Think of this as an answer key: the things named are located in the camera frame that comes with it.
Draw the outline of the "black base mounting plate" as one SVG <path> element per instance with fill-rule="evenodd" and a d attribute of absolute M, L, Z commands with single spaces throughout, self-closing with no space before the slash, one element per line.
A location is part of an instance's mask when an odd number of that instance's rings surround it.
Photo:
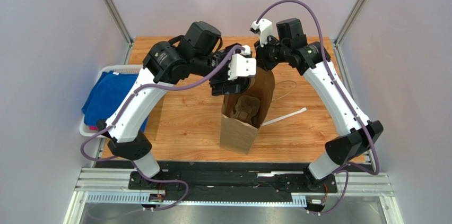
<path fill-rule="evenodd" d="M 160 161 L 154 180 L 182 180 L 189 186 L 185 201 L 282 203 L 292 193 L 329 194 L 338 191 L 338 175 L 310 182 L 303 162 Z"/>

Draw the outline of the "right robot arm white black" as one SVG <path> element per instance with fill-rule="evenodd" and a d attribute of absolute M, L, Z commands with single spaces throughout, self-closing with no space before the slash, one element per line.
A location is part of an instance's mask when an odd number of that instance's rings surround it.
<path fill-rule="evenodd" d="M 299 19 L 283 20 L 276 27 L 277 37 L 273 35 L 272 22 L 267 19 L 251 25 L 251 31 L 259 35 L 254 44 L 258 67 L 271 71 L 278 64 L 287 63 L 295 68 L 320 96 L 338 133 L 306 170 L 310 179 L 321 180 L 370 150 L 384 128 L 380 121 L 371 121 L 351 99 L 330 55 L 320 42 L 308 43 Z"/>

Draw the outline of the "brown paper bag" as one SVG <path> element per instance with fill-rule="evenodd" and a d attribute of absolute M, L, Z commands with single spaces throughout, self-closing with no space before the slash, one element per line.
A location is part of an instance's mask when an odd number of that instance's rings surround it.
<path fill-rule="evenodd" d="M 224 96 L 220 148 L 247 155 L 258 137 L 271 103 L 276 100 L 275 88 L 289 84 L 292 85 L 292 90 L 298 86 L 294 80 L 276 83 L 272 72 L 258 68 L 245 92 Z"/>

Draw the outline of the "blue folded cloth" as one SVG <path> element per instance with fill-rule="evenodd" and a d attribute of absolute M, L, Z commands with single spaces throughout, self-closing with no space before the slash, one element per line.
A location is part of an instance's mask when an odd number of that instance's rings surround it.
<path fill-rule="evenodd" d="M 113 115 L 128 95 L 137 77 L 137 73 L 102 72 L 81 109 L 84 114 L 83 123 L 87 127 L 96 127 L 98 120 Z"/>

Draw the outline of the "aluminium frame rail front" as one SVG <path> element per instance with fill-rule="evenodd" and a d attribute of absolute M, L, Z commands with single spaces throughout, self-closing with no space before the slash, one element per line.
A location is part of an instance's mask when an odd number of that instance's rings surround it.
<path fill-rule="evenodd" d="M 403 222 L 386 173 L 348 168 L 307 189 L 305 163 L 162 161 L 160 166 L 150 182 L 128 161 L 83 168 L 64 222 Z"/>

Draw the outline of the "grey pulp cup carrier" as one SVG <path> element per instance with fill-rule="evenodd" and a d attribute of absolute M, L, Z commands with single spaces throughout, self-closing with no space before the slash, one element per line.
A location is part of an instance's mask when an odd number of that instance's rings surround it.
<path fill-rule="evenodd" d="M 241 96 L 237 100 L 231 118 L 252 125 L 253 118 L 258 114 L 260 105 L 261 100 L 256 97 L 248 95 Z"/>

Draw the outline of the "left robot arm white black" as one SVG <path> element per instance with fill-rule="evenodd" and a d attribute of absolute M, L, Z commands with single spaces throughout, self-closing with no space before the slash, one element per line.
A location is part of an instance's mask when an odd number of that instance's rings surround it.
<path fill-rule="evenodd" d="M 256 60 L 247 45 L 222 46 L 221 32 L 198 21 L 184 35 L 154 44 L 137 79 L 113 114 L 97 121 L 98 132 L 109 139 L 115 157 L 131 161 L 147 178 L 159 171 L 152 144 L 141 130 L 161 98 L 208 82 L 213 96 L 240 94 L 256 75 Z"/>

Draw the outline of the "white plastic basket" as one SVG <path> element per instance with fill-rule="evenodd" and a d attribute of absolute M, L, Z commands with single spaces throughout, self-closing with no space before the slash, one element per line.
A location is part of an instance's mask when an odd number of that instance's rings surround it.
<path fill-rule="evenodd" d="M 139 71 L 141 70 L 141 68 L 142 68 L 141 65 L 113 65 L 113 66 L 106 66 L 106 67 L 102 68 L 101 71 L 99 72 L 99 74 L 97 76 L 97 80 L 100 78 L 100 75 L 101 75 L 102 72 L 114 71 L 114 72 L 124 73 L 124 74 L 135 74 L 135 73 L 138 74 Z M 88 127 L 83 123 L 83 119 L 82 119 L 81 125 L 80 125 L 80 133 L 81 133 L 81 135 L 87 136 L 87 137 L 91 137 L 96 132 L 97 131 L 90 131 L 88 129 Z"/>

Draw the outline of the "white paper wrapped straw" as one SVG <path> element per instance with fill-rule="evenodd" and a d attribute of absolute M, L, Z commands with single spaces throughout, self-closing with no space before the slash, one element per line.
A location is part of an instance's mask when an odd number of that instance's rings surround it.
<path fill-rule="evenodd" d="M 305 112 L 306 110 L 307 110 L 307 108 L 306 108 L 306 107 L 303 107 L 303 108 L 301 108 L 300 110 L 297 110 L 297 111 L 294 111 L 294 112 L 292 112 L 292 113 L 283 115 L 283 116 L 281 116 L 281 117 L 278 117 L 278 118 L 271 119 L 271 120 L 269 120 L 269 121 L 263 122 L 263 123 L 262 123 L 262 126 L 271 125 L 271 124 L 273 124 L 273 123 L 279 122 L 279 121 L 281 121 L 281 120 L 287 119 L 287 118 L 292 117 L 292 116 L 295 116 L 295 115 L 297 115 L 297 114 L 301 114 L 301 113 Z"/>

